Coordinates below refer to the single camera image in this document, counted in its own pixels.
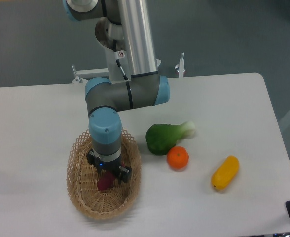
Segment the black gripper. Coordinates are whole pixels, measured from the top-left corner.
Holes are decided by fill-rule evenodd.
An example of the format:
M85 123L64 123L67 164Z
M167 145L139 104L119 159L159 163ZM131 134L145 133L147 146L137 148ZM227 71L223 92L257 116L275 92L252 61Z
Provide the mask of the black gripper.
M94 150L90 149L86 154L86 158L88 164L95 167L98 173L101 173L102 170L109 171L116 177L118 183L128 183L132 177L132 168L121 166L122 156L119 156L114 161L105 162L96 157Z

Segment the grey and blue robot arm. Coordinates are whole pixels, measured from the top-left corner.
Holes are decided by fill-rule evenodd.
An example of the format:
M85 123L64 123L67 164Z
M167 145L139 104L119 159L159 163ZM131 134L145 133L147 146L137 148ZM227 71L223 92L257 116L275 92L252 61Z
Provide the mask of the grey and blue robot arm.
M112 51L121 68L119 53L127 55L129 74L123 80L95 77L85 87L92 148L88 163L98 172L109 171L127 183L132 169L121 163L120 111L155 106L170 99L168 79L158 72L148 6L145 0L66 0L67 15L74 21L98 19L95 35Z

